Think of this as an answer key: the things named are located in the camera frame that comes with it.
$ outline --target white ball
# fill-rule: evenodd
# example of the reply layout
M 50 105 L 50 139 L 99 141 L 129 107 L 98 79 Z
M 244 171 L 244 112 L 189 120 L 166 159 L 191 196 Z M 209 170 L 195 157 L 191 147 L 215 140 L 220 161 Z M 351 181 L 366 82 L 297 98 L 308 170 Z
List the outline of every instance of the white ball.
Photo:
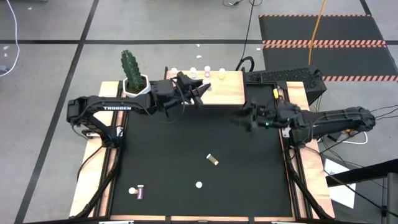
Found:
M 135 194 L 135 193 L 136 193 L 136 189 L 134 187 L 130 187 L 129 194 Z
M 203 184 L 202 184 L 200 181 L 198 181 L 197 184 L 196 184 L 196 186 L 197 186 L 197 188 L 200 189 L 200 188 L 203 186 Z

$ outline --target white pot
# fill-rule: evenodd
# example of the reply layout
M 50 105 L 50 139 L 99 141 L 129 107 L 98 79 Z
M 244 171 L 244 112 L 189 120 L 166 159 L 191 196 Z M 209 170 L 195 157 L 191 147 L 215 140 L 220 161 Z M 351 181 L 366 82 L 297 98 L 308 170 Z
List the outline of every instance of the white pot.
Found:
M 145 80 L 147 82 L 147 86 L 143 90 L 141 90 L 139 93 L 130 93 L 130 92 L 128 92 L 127 91 L 127 78 L 125 78 L 123 80 L 123 93 L 126 94 L 126 96 L 134 98 L 134 97 L 136 97 L 138 95 L 143 95 L 143 94 L 146 94 L 146 93 L 150 92 L 150 83 L 149 83 L 148 76 L 147 75 L 143 75 L 143 74 L 141 74 L 141 76 L 145 78 Z

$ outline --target white cable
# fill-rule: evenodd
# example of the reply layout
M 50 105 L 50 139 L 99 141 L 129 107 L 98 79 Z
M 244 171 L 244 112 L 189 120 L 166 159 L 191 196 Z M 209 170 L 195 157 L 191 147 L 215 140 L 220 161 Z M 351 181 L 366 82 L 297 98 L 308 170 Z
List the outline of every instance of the white cable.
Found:
M 18 52 L 17 52 L 17 57 L 15 58 L 14 64 L 12 65 L 11 69 L 8 70 L 8 72 L 6 72 L 6 73 L 0 75 L 0 77 L 3 77 L 3 76 L 5 76 L 5 75 L 8 75 L 9 73 L 11 73 L 11 72 L 13 71 L 13 69 L 15 68 L 15 65 L 17 64 L 17 61 L 18 61 L 18 58 L 19 58 L 19 51 L 20 51 L 19 44 L 18 44 L 18 24 L 17 24 L 17 17 L 15 16 L 14 10 L 13 10 L 12 7 L 11 7 L 10 1 L 9 1 L 9 0 L 6 0 L 6 1 L 7 1 L 7 3 L 8 3 L 8 7 L 9 7 L 10 10 L 11 10 L 12 16 L 14 17 L 14 23 L 15 23 L 15 44 L 17 45 Z
M 347 144 L 359 144 L 359 145 L 366 144 L 366 143 L 368 143 L 368 135 L 366 134 L 366 132 L 364 132 L 364 134 L 365 134 L 365 142 L 350 142 L 350 141 L 343 141 L 342 143 L 347 143 Z

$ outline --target cactus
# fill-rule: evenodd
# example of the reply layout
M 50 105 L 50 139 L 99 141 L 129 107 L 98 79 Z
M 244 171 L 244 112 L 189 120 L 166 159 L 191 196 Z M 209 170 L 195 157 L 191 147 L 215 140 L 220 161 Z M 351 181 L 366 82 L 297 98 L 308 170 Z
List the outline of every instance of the cactus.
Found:
M 131 90 L 141 91 L 144 87 L 141 72 L 139 71 L 136 58 L 129 50 L 122 51 L 122 67 L 129 81 L 128 87 Z

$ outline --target wooden table frame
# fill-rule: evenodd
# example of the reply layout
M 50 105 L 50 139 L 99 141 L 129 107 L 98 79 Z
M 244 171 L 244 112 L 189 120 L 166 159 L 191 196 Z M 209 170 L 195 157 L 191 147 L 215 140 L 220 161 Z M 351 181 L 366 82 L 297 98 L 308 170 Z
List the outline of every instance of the wooden table frame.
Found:
M 103 82 L 101 89 L 99 91 L 99 96 L 114 97 L 118 92 L 119 82 Z M 301 107 L 302 110 L 309 110 L 307 97 L 305 95 L 305 90 L 303 83 L 301 82 L 287 82 L 287 93 L 291 103 L 294 103 Z M 117 113 L 116 125 L 121 125 L 123 112 L 119 111 Z M 110 125 L 113 117 L 112 111 L 101 111 L 95 114 L 95 117 L 102 121 L 105 125 Z M 83 160 L 90 156 L 98 147 L 101 145 L 100 138 L 94 138 L 87 142 L 85 155 Z M 307 144 L 308 147 L 312 149 L 318 149 L 318 144 L 315 140 Z M 75 196 L 73 198 L 72 207 L 70 210 L 70 216 L 79 213 L 92 198 L 93 194 L 98 189 L 98 185 L 101 178 L 101 172 L 104 166 L 105 158 L 105 148 L 102 148 L 97 155 L 95 155 L 81 170 L 80 178 L 77 182 Z M 109 157 L 107 171 L 111 169 L 116 154 L 116 149 L 111 150 Z M 306 150 L 305 148 L 300 150 L 300 155 L 302 158 L 302 167 L 305 174 L 305 181 L 307 184 L 307 189 L 311 192 L 315 200 L 319 205 L 327 212 L 331 217 L 334 217 L 334 211 L 331 204 L 328 186 L 326 184 L 326 178 L 323 173 L 323 164 L 321 157 L 312 152 L 311 150 Z M 293 161 L 293 165 L 297 170 L 297 164 Z M 108 199 L 110 196 L 110 183 L 106 190 L 104 191 L 101 206 L 99 208 L 99 216 L 106 216 L 108 211 Z M 306 208 L 303 200 L 303 195 L 296 185 L 298 208 L 300 211 L 300 216 L 306 218 Z M 255 222 L 269 222 L 269 221 L 294 221 L 295 215 L 292 211 L 292 217 L 254 217 Z M 316 213 L 312 210 L 314 218 L 317 218 Z M 153 220 L 153 221 L 165 221 L 166 216 L 151 216 L 151 215 L 112 215 L 111 220 Z M 208 220 L 208 221 L 235 221 L 235 222 L 248 222 L 248 217 L 181 217 L 181 216 L 171 216 L 171 221 L 197 221 L 197 220 Z

